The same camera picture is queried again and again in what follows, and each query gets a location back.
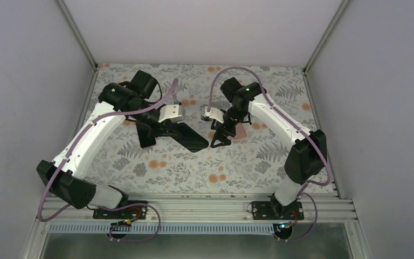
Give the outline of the pink phone case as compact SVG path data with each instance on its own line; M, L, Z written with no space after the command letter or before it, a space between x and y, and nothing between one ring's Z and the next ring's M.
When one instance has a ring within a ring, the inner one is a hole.
M247 138L247 132L242 123L236 125L236 135L232 138L232 141L242 141Z

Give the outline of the black smartphone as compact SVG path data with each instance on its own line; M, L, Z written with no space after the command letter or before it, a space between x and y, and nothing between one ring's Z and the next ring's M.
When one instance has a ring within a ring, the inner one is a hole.
M209 142L194 129L185 123L176 124L176 129L180 132L174 140L192 153L199 152L208 148Z

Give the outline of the black phone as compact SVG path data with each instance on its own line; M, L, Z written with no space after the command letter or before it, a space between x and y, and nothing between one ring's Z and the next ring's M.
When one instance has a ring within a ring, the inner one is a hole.
M149 126L139 123L139 122L137 122L135 126L136 126L138 139L139 139L141 148L149 148L149 147L153 147L156 145L156 139L149 135L150 133Z

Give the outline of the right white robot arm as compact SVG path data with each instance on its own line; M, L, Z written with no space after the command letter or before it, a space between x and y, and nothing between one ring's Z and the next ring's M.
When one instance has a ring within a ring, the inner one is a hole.
M327 164L327 139L320 129L311 131L301 126L280 108L258 82L243 86L235 77L226 80L220 87L230 103L226 111L207 106L202 118L212 121L215 130L211 148L227 146L236 135L236 126L247 123L253 116L262 121L281 140L289 153L284 163L281 185L271 197L271 214L283 220L291 213L291 203L301 194L306 185Z

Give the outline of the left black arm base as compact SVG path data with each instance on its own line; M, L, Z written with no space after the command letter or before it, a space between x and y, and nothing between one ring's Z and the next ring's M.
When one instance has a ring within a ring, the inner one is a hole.
M107 220L144 220L147 213L147 201L144 200L129 200L127 205L129 206L125 209L111 211L105 210L102 208L97 208L93 210L94 219L107 219Z

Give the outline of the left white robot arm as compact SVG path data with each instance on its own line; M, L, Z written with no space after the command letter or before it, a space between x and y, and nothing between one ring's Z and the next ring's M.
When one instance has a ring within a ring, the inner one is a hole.
M76 209L106 207L116 219L128 213L124 192L88 182L86 176L106 140L129 118L148 126L153 138L181 135L175 121L182 119L183 107L180 103L165 103L174 96L178 80L174 79L160 100L150 103L147 99L157 85L153 76L139 70L131 81L110 83L103 88L90 117L72 141L55 158L38 164L37 173L45 185L40 209L51 193Z

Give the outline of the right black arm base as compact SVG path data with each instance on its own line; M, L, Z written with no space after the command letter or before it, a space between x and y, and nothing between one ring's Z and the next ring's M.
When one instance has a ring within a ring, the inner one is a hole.
M270 201L253 201L246 206L254 220L303 220L302 203L294 201L286 207L273 206Z

